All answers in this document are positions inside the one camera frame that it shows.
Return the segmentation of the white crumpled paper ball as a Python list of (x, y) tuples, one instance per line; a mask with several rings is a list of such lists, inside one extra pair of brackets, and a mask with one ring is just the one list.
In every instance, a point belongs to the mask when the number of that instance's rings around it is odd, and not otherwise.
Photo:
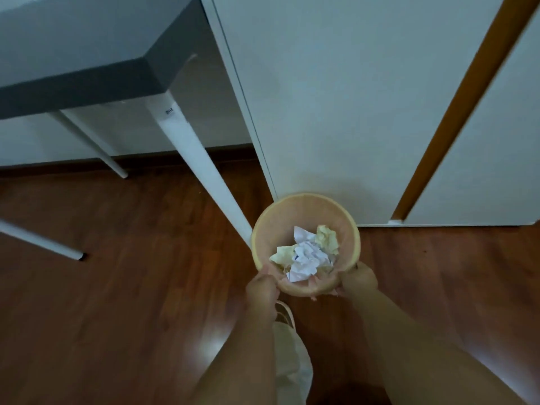
[(316, 275), (319, 269), (333, 268), (329, 256), (314, 243), (314, 238), (314, 233), (294, 227), (294, 240), (298, 245), (295, 251), (298, 257), (287, 273), (287, 279), (291, 283), (306, 281)]

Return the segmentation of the person's right hand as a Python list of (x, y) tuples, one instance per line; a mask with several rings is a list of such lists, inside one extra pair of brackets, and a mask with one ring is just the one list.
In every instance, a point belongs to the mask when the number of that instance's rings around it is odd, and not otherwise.
[(379, 282), (374, 271), (365, 263), (362, 263), (361, 274), (357, 278), (340, 279), (337, 287), (337, 293), (341, 296), (350, 297), (361, 294), (364, 291), (373, 291), (379, 288)]

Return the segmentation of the yellow crumpled paper ball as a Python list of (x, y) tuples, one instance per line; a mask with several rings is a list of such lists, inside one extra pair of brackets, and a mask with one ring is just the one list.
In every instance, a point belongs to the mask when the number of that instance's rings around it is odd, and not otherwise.
[(294, 244), (277, 247), (276, 253), (269, 258), (270, 262), (277, 265), (284, 273), (288, 273), (298, 257), (295, 251), (297, 246), (297, 244)]
[(326, 225), (319, 225), (317, 227), (314, 243), (328, 256), (339, 255), (339, 243), (336, 232)]

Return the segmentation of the beige round waste basket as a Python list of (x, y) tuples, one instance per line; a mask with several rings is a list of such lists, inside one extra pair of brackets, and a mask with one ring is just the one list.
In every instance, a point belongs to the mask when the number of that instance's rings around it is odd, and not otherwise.
[(251, 235), (251, 252), (256, 269), (268, 267), (282, 293), (315, 299), (335, 293), (339, 274), (359, 262), (361, 240), (354, 219), (339, 203), (300, 193), (262, 212)]

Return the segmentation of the grey table with white legs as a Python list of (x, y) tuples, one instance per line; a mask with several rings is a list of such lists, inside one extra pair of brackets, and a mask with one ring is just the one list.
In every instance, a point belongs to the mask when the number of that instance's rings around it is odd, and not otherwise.
[(206, 29), (223, 35), (213, 0), (0, 0), (0, 121), (47, 114), (125, 179), (68, 113), (144, 99), (251, 248), (251, 225), (171, 92)]

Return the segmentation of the person's left hand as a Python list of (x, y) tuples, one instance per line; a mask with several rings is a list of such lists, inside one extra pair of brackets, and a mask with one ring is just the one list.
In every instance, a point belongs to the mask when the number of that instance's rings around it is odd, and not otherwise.
[(276, 319), (276, 302), (280, 291), (272, 280), (259, 280), (258, 273), (246, 287), (247, 312), (268, 321)]

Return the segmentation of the white wardrobe with wooden strip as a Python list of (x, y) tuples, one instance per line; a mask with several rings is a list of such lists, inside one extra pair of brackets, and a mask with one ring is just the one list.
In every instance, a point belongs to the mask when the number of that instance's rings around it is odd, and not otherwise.
[(275, 200), (540, 220), (540, 0), (201, 0)]

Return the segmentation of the person's left forearm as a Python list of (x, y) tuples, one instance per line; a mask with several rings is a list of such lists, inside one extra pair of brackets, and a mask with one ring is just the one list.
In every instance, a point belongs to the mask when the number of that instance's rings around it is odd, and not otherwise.
[(275, 306), (248, 308), (202, 375), (189, 405), (276, 405)]

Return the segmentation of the person's right forearm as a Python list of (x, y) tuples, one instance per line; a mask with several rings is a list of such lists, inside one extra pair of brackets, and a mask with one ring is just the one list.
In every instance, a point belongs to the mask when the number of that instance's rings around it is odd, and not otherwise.
[(527, 405), (467, 352), (434, 335), (377, 289), (347, 288), (392, 405)]

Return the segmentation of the cream cloth tote bag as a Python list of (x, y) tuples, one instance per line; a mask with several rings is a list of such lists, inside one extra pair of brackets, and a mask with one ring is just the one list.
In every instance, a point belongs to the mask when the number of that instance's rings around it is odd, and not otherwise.
[(306, 405), (313, 382), (313, 366), (307, 348), (296, 331), (290, 307), (275, 303), (273, 323), (277, 405)]

